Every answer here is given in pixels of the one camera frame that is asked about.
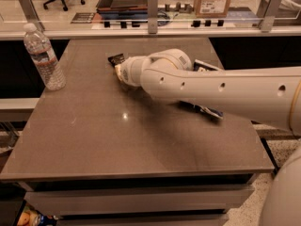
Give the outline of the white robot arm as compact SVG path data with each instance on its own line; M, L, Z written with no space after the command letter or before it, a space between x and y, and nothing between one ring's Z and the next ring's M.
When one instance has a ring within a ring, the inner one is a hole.
M169 49L132 56L115 66L119 80L149 96L209 107L301 135L301 69L222 70ZM301 149L288 158L261 211L259 226L301 226Z

